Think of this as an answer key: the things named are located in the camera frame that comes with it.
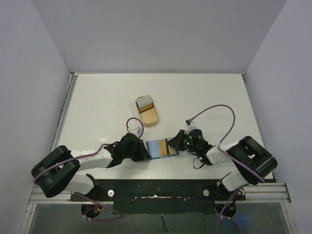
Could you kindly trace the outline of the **gold credit card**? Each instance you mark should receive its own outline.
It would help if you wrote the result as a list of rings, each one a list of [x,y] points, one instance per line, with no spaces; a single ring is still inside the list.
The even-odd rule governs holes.
[[[179,152],[175,148],[173,148],[172,146],[168,146],[168,149],[169,149],[169,155],[170,156],[179,155]]]
[[[168,140],[167,139],[162,139],[159,141],[159,150],[160,150],[160,156],[169,155]]]

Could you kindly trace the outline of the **blue leather card holder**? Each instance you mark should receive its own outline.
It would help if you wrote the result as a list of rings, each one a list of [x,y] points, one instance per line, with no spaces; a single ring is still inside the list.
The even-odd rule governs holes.
[[[161,159],[171,156],[178,156],[179,151],[168,144],[173,138],[151,140],[146,142],[146,149],[151,159]]]

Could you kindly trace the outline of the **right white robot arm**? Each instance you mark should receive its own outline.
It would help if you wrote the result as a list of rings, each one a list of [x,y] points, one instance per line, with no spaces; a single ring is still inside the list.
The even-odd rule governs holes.
[[[203,137],[200,129],[180,130],[168,141],[178,151],[187,151],[207,166],[232,162],[236,169],[220,179],[218,196],[229,199],[234,191],[243,186],[263,183],[264,178],[277,166],[277,160],[251,136],[227,145],[213,146]]]

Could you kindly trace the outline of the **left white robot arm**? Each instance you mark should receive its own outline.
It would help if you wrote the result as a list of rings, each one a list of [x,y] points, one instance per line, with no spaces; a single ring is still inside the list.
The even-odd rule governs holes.
[[[151,159],[143,140],[135,134],[127,133],[112,144],[103,143],[97,150],[71,151],[64,145],[58,146],[32,169],[31,175],[47,198],[72,192],[94,200],[100,185],[86,170],[112,168],[125,159],[134,162]]]

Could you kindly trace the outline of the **stack of credit cards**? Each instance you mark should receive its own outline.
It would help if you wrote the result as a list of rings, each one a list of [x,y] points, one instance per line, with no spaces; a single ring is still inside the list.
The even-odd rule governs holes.
[[[143,108],[144,106],[147,106],[151,103],[153,103],[153,100],[149,95],[138,97],[136,99],[136,105],[138,108]]]

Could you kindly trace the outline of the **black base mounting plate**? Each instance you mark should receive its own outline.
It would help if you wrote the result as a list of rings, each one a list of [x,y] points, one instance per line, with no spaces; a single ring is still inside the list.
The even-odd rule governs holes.
[[[215,203],[225,204],[231,195],[217,179],[98,179],[87,195],[70,200],[107,202],[124,215],[214,214]]]

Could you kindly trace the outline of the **beige oval tray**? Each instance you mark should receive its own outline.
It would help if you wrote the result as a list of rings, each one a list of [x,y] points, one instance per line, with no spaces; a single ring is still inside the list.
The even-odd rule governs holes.
[[[137,110],[144,127],[151,127],[158,123],[159,117],[154,102],[143,108],[137,107]]]

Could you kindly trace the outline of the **aluminium left side rail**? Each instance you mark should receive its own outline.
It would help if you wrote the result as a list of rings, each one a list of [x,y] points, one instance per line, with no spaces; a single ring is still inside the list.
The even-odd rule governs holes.
[[[60,137],[66,121],[66,116],[68,113],[68,109],[70,106],[70,102],[72,99],[77,79],[78,73],[71,73],[50,152],[52,152],[59,145]]]

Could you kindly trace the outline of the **aluminium rail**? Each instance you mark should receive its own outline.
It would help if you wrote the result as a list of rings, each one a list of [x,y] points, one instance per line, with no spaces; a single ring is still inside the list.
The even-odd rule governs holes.
[[[243,189],[245,197],[239,203],[291,203],[286,183],[248,185]],[[68,204],[73,202],[71,195],[71,192],[62,192],[53,198],[47,198],[39,186],[34,186],[27,204]]]
[[[72,99],[77,79],[78,73],[71,73],[50,152],[52,152],[59,145],[60,137],[66,121],[66,116],[68,113],[68,109],[70,106],[70,102]]]

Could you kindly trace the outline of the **aluminium front rail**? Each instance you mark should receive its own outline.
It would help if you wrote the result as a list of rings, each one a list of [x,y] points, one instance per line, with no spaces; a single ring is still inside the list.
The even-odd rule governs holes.
[[[243,189],[245,197],[239,203],[291,203],[286,183],[248,185]],[[34,186],[27,204],[68,204],[73,202],[71,195],[71,192],[62,192],[53,198],[47,198],[39,186]]]

